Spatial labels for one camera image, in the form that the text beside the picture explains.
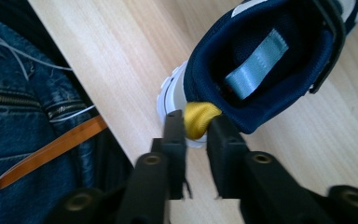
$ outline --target wooden table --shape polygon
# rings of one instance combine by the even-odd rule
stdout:
[[[132,161],[161,136],[156,98],[162,81],[240,1],[30,0]],[[358,187],[358,25],[318,94],[244,138],[317,193]],[[188,151],[195,199],[172,203],[172,223],[241,223],[237,201],[215,199],[205,154]]]

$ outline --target white cable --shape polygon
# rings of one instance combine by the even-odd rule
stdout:
[[[22,63],[22,61],[21,61],[21,59],[19,58],[19,55],[17,55],[17,53],[19,53],[20,55],[22,55],[22,56],[24,56],[24,57],[26,57],[26,58],[29,58],[29,59],[31,59],[31,60],[37,62],[37,63],[41,63],[41,64],[43,64],[43,65],[45,65],[45,66],[48,66],[48,67],[51,67],[51,68],[61,69],[61,70],[66,70],[66,71],[72,71],[72,69],[71,69],[71,68],[68,68],[68,67],[61,67],[61,66],[57,66],[57,65],[55,65],[55,64],[45,63],[45,62],[43,62],[43,61],[40,61],[40,60],[34,58],[33,56],[28,55],[28,54],[22,52],[22,51],[19,50],[19,49],[15,49],[15,48],[11,47],[11,46],[10,46],[5,40],[3,40],[1,37],[0,37],[0,46],[3,46],[3,47],[5,47],[5,48],[8,48],[8,49],[10,50],[10,52],[14,55],[14,57],[15,57],[16,60],[17,60],[17,62],[19,62],[19,65],[20,65],[20,67],[21,67],[22,73],[24,74],[25,79],[26,79],[27,81],[28,81],[27,72],[26,72],[26,70],[25,70],[24,64]],[[85,113],[85,112],[91,110],[91,109],[94,108],[94,107],[95,107],[95,105],[91,105],[91,106],[87,107],[86,109],[80,110],[80,111],[76,112],[75,114],[73,114],[73,115],[71,115],[71,116],[68,116],[68,117],[63,118],[63,119],[52,119],[52,120],[50,120],[49,122],[51,122],[51,123],[62,122],[62,121],[71,119],[71,118],[73,118],[73,117],[76,117],[76,116],[78,116],[78,115],[80,115],[80,114],[83,114],[83,113]]]
[[[72,68],[61,67],[61,66],[57,66],[57,65],[55,65],[55,64],[45,63],[45,62],[43,62],[43,61],[40,61],[40,60],[34,58],[33,56],[28,55],[28,54],[22,52],[22,51],[19,50],[19,49],[15,49],[15,48],[11,47],[11,46],[10,46],[9,44],[7,44],[5,41],[3,41],[3,42],[0,41],[0,45],[3,46],[3,47],[6,47],[6,48],[8,48],[8,49],[14,50],[16,53],[19,53],[20,55],[22,55],[22,56],[24,56],[24,57],[26,57],[26,58],[29,58],[29,59],[31,59],[31,60],[37,62],[37,63],[41,63],[41,64],[43,64],[43,65],[45,65],[45,66],[52,67],[52,68],[56,68],[56,69],[61,69],[61,70],[66,70],[66,71],[72,71]]]
[[[1,37],[0,37],[0,43],[8,46],[7,42],[5,42],[5,40],[3,40]],[[22,63],[21,59],[19,58],[19,55],[17,55],[17,53],[13,49],[9,49],[9,50],[13,54],[13,56],[16,58],[17,62],[20,65],[21,71],[24,74],[25,79],[28,81],[29,78],[28,78],[27,71],[25,70],[24,64]]]
[[[73,118],[73,117],[76,117],[77,115],[83,114],[83,113],[85,113],[85,112],[91,110],[91,109],[94,108],[94,107],[95,107],[95,105],[91,105],[91,106],[87,107],[86,109],[80,110],[79,112],[76,112],[75,114],[73,114],[73,115],[71,115],[71,116],[68,116],[68,117],[63,118],[63,119],[52,119],[52,120],[50,120],[49,122],[50,122],[50,123],[62,122],[62,121],[71,119],[71,118]]]

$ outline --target navy blue shoe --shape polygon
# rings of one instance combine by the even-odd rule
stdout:
[[[319,90],[357,21],[358,0],[244,1],[165,80],[158,113],[211,102],[252,133]]]

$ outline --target denim jacket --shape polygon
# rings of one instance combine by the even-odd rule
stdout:
[[[46,63],[52,63],[26,39],[0,22],[0,38]],[[0,175],[58,136],[90,118],[66,121],[86,106],[63,71],[0,46]],[[93,141],[89,140],[0,190],[0,223],[41,223],[57,200],[94,182]]]

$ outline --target brown leather strap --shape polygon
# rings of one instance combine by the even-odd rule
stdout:
[[[0,189],[3,189],[43,164],[61,156],[64,152],[90,139],[107,127],[101,116],[89,119],[71,131],[40,148],[0,176]]]

